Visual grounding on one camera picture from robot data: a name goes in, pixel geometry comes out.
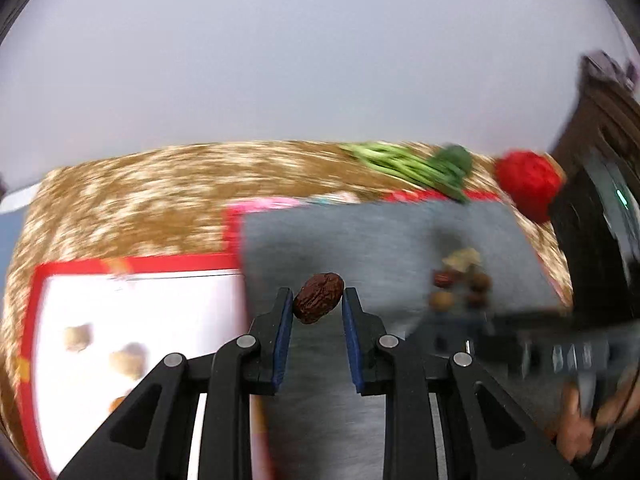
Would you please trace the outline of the person right hand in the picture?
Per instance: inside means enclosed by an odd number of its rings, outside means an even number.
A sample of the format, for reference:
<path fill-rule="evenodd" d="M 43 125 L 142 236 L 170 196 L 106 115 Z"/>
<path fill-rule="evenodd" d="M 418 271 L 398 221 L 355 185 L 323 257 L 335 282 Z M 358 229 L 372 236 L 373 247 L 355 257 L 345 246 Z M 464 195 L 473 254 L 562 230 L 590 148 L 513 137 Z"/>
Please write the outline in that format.
<path fill-rule="evenodd" d="M 574 382 L 564 385 L 561 400 L 554 427 L 555 446 L 571 463 L 591 452 L 598 430 L 622 428 L 639 416 L 639 367 L 625 370 L 616 391 L 600 406 L 595 418 L 582 414 L 582 395 Z"/>

